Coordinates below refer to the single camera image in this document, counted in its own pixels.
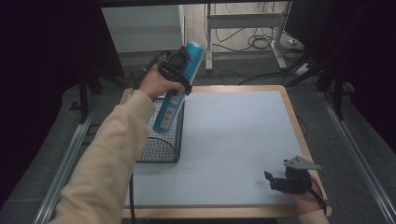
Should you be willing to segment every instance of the fingers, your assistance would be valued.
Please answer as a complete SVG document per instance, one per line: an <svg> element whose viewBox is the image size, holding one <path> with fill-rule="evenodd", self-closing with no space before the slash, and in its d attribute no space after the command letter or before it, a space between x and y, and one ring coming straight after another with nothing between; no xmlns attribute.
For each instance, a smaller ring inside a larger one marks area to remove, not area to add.
<svg viewBox="0 0 396 224"><path fill-rule="evenodd" d="M179 82L169 81L169 90L177 90L177 91L183 92L185 90L185 88Z"/></svg>

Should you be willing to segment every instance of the wire mesh basket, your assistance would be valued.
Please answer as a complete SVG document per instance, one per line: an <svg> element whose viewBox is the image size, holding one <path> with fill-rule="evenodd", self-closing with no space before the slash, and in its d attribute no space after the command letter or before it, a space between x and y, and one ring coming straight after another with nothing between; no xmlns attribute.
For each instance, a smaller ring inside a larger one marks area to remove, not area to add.
<svg viewBox="0 0 396 224"><path fill-rule="evenodd" d="M163 98L154 102L156 113L149 121L148 141L138 162L178 162L180 158L181 135L183 131L184 103L178 112L177 120L168 135L161 135L152 130L158 111L163 104Z"/></svg>

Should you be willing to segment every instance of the cable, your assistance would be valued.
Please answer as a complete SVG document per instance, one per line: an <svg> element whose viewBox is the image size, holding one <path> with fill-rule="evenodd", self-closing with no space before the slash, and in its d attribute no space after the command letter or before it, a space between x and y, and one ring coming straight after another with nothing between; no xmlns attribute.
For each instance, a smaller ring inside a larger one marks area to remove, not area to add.
<svg viewBox="0 0 396 224"><path fill-rule="evenodd" d="M134 215L134 173L131 174L131 179L129 180L129 205L131 210L131 223L136 223L136 216Z"/></svg>
<svg viewBox="0 0 396 224"><path fill-rule="evenodd" d="M254 13L256 10L257 10L257 13L260 13L260 5L261 5L261 4L262 4L262 2L259 2L259 3L257 4L257 6L253 9L252 13ZM265 7L265 4L266 4L266 2L263 3L262 12L263 12L263 9L264 9L264 7Z"/></svg>
<svg viewBox="0 0 396 224"><path fill-rule="evenodd" d="M310 189L309 192L310 192L310 193L312 194L312 196L314 196L314 198L318 201L318 203L319 203L321 209L323 209L324 215L326 215L326 213L327 213L327 205L326 205L326 203L323 201L323 193L322 193L322 191L321 191L321 189L320 189L320 186L319 186L319 184L318 184L314 179L311 178L311 181L314 182L314 183L318 186L319 191L320 191L320 196L319 196L314 190L312 190L312 189Z"/></svg>
<svg viewBox="0 0 396 224"><path fill-rule="evenodd" d="M271 78L272 76L276 77L276 76L278 76L278 75L282 75L283 73L284 73L284 72L282 71L282 72L277 72L277 73L270 73L270 74L259 75L259 76L256 76L256 77L249 77L249 78L247 78L247 79L245 79L245 80L239 82L238 86L244 84L244 83L247 82L247 81L254 80L254 79L259 78L259 77L262 77L260 80L265 80L265 79L267 79L267 78Z"/></svg>
<svg viewBox="0 0 396 224"><path fill-rule="evenodd" d="M204 33L205 33L205 39L207 40L207 34L206 34L206 4L204 4Z"/></svg>
<svg viewBox="0 0 396 224"><path fill-rule="evenodd" d="M285 74L285 76L283 76L282 81L280 82L280 85L285 86L284 83L285 83L286 76L290 74L290 71L292 71L295 66L297 66L304 60L307 60L308 57L309 57L309 54L305 53L303 56L301 56L299 59L297 59L291 66L289 66L289 68L287 70L288 72Z"/></svg>
<svg viewBox="0 0 396 224"><path fill-rule="evenodd" d="M265 47L257 47L255 44L258 41L266 41L267 45ZM250 46L254 47L255 49L267 49L268 47L271 46L271 42L268 41L265 35L253 35L247 40L247 42L249 43Z"/></svg>
<svg viewBox="0 0 396 224"><path fill-rule="evenodd" d="M300 116L298 116L297 114L296 114L296 118L299 121L299 123L301 122L303 124L303 126L305 128L305 133L303 133L303 136L307 137L308 136L308 126L306 125L305 121Z"/></svg>
<svg viewBox="0 0 396 224"><path fill-rule="evenodd" d="M239 74L239 73L237 73L237 72L235 72L235 71L225 69L225 70L222 70L221 73L220 73L220 81L221 81L221 84L223 84L224 86L227 86L227 84L225 84L225 83L223 82L222 77L223 77L224 73L226 73L226 72L234 73L234 74L236 74L236 75L238 75L239 77L242 77L242 78L248 78L248 77L242 76L241 74Z"/></svg>
<svg viewBox="0 0 396 224"><path fill-rule="evenodd" d="M143 78L148 74L149 69L154 65L158 59L163 56L166 53L166 55L171 54L169 50L163 50L159 55L155 56L154 58L151 59L151 61L143 68L142 72L140 73L139 77L137 78L136 83L134 84L134 90L138 90L140 83L142 82Z"/></svg>
<svg viewBox="0 0 396 224"><path fill-rule="evenodd" d="M225 8L227 8L228 12L229 12L230 14L232 14L231 11L230 11L230 9L228 8L228 3L225 4Z"/></svg>
<svg viewBox="0 0 396 224"><path fill-rule="evenodd" d="M238 52L238 51L244 51L244 50L247 50L247 49L251 49L251 47L253 47L253 46L249 46L249 47L247 47L247 48L245 48L245 49L229 49L229 48L227 48L227 47L224 47L224 46L222 46L222 45L219 45L219 44L212 44L213 46L218 46L218 47L221 47L221 48L224 48L224 49L227 49L227 50L230 50L230 51L235 51L235 52Z"/></svg>
<svg viewBox="0 0 396 224"><path fill-rule="evenodd" d="M228 36L227 38L225 38L225 39L223 39L223 40L220 40L219 34L218 34L218 29L216 29L216 37L218 38L219 42L222 43L222 42L224 42L224 41L230 39L230 38L233 37L234 35L238 34L239 32L243 31L243 30L245 30L245 28L241 28L241 29L239 29L238 31L236 31L235 33L233 33L232 35Z"/></svg>
<svg viewBox="0 0 396 224"><path fill-rule="evenodd" d="M280 82L280 84L278 84L278 85L282 85L282 83L283 83L283 80L285 79L285 76L283 76L283 78L282 78L282 81ZM274 82L273 82L273 85L276 85L276 83L279 81L279 79L281 78L282 76L279 76Z"/></svg>

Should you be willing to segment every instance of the blue spray can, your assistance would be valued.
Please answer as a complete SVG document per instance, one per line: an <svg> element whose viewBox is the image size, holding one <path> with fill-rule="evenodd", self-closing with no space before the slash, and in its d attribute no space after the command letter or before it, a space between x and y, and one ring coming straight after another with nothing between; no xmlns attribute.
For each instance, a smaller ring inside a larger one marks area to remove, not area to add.
<svg viewBox="0 0 396 224"><path fill-rule="evenodd" d="M198 44L189 41L186 45L192 60L188 62L186 68L182 71L183 76L190 82L194 80L198 66L204 57L205 49ZM172 130L180 108L184 103L186 94L184 92L169 91L163 99L163 104L155 119L152 129L159 134L167 135Z"/></svg>

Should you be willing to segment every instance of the white board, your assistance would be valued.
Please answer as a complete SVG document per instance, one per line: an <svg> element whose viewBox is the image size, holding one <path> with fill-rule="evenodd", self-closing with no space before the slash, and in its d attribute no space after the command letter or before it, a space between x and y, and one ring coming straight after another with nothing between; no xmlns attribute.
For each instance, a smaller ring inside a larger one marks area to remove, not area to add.
<svg viewBox="0 0 396 224"><path fill-rule="evenodd" d="M134 205L291 203L271 190L263 171L284 177L283 160L296 155L302 152L279 91L192 93L179 162L138 163Z"/></svg>

